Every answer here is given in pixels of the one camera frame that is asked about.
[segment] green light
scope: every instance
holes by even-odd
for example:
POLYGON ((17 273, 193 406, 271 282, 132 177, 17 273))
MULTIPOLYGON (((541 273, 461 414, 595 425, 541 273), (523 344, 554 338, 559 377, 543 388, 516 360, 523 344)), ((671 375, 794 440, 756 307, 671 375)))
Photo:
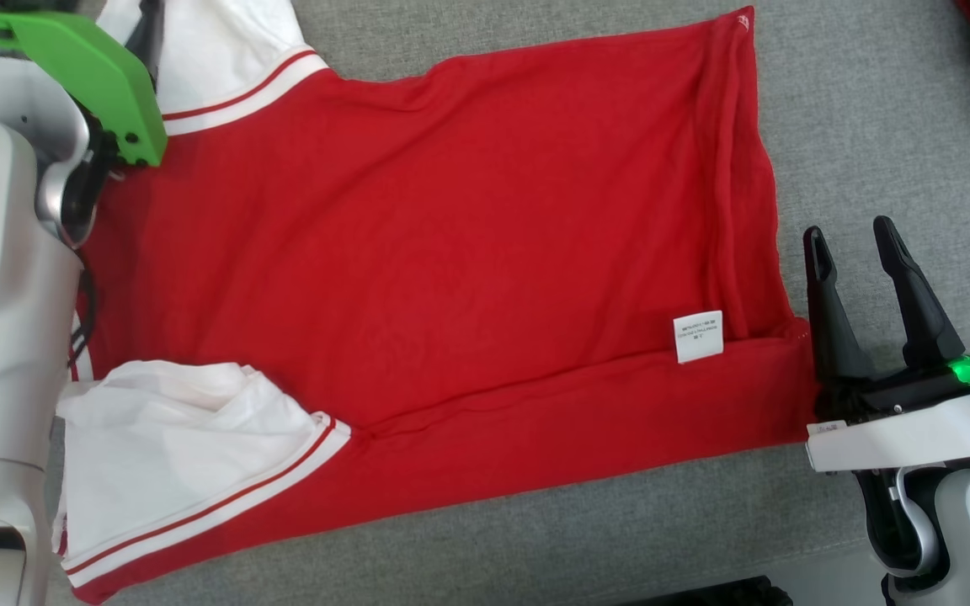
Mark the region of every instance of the green light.
POLYGON ((948 367, 953 369, 953 372, 957 375, 957 380, 960 383, 965 383, 970 385, 970 357, 962 356, 948 364, 948 367))

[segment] small white label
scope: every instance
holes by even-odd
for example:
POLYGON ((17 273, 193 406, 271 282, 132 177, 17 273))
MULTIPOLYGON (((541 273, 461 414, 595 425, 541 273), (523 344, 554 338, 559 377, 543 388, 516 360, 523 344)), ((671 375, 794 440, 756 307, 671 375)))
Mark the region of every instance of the small white label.
POLYGON ((848 423, 843 421, 827 421, 825 423, 809 423, 807 426, 808 436, 817 436, 820 433, 827 433, 827 431, 836 431, 838 429, 844 429, 848 426, 848 423))
POLYGON ((676 357, 681 364, 724 352, 720 311, 676 318, 676 357))

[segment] white clothing tag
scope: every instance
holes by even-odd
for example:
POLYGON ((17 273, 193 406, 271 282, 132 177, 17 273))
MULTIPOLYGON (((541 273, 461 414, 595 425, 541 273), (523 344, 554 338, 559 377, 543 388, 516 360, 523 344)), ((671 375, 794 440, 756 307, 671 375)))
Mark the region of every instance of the white clothing tag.
POLYGON ((817 436, 820 433, 827 433, 827 431, 836 431, 838 429, 844 429, 848 426, 848 423, 843 421, 827 421, 825 423, 809 423, 807 426, 808 436, 817 436))
POLYGON ((724 352, 724 330, 720 311, 676 318, 676 357, 681 364, 724 352))

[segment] gray fabric surface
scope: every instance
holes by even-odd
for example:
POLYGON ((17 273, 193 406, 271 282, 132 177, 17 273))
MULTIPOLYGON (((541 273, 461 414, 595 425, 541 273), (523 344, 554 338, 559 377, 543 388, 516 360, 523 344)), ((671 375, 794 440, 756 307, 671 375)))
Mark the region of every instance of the gray fabric surface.
MULTIPOLYGON (((673 27, 740 4, 296 1, 321 56, 343 76, 375 80, 424 72, 455 54, 673 27)), ((970 35, 962 16, 947 0, 765 1, 757 47, 793 306, 805 313, 800 236, 818 223, 860 342, 879 364, 897 364, 903 329, 871 234, 874 215, 886 214, 970 341, 970 35)), ((50 502, 60 474, 58 453, 50 502)), ((616 603, 863 541, 850 476, 817 475, 801 446, 786 446, 266 545, 111 603, 616 603)), ((60 571, 49 603, 74 603, 60 571)))

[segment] black cable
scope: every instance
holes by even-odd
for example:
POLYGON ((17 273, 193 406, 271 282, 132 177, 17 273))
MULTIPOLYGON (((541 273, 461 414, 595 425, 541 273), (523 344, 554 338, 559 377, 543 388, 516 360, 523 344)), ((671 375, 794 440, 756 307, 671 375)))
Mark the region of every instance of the black cable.
POLYGON ((91 340, 93 330, 96 327, 96 280, 93 278, 92 269, 88 267, 83 254, 80 250, 77 250, 76 253, 82 266, 81 279, 78 281, 77 288, 84 293, 86 305, 84 316, 81 317, 77 330, 74 330, 72 337, 70 337, 72 353, 70 353, 69 360, 66 361, 66 368, 73 368, 73 365, 77 363, 77 358, 81 357, 81 352, 84 352, 84 349, 88 347, 88 341, 91 340))

